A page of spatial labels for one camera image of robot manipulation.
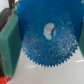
white surface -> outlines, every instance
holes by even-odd
[[[0,0],[0,11],[2,11],[6,7],[9,7],[8,0]]]
[[[0,11],[8,7],[7,1],[0,0]],[[78,49],[64,64],[44,68],[21,52],[15,75],[7,84],[84,84],[84,59]]]

green object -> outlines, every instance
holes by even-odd
[[[12,10],[10,8],[5,8],[0,13],[0,32],[2,31],[2,28],[4,28],[4,25],[7,23],[8,17],[12,14]]]
[[[83,17],[83,26],[82,26],[82,32],[80,35],[80,40],[79,40],[79,48],[81,50],[81,53],[84,57],[84,17]]]
[[[21,45],[18,16],[13,14],[0,33],[0,49],[6,76],[13,77],[14,75]]]

blue gear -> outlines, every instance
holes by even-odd
[[[19,15],[23,51],[34,62],[55,66],[75,53],[84,16],[81,0],[19,0]],[[56,36],[48,40],[44,27],[53,23]]]

